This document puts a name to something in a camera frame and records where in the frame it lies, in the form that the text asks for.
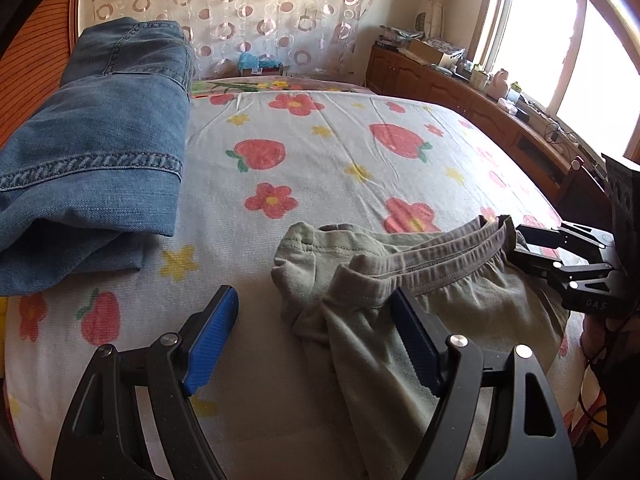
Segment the right hand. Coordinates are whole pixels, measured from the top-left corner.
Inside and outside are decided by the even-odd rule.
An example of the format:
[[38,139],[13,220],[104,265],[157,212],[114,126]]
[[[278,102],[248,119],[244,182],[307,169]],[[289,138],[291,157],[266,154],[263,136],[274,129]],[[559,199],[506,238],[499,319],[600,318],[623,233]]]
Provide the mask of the right hand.
[[586,314],[582,321],[580,348],[588,361],[594,362],[604,356],[606,336],[620,327],[617,320],[609,320],[603,316]]

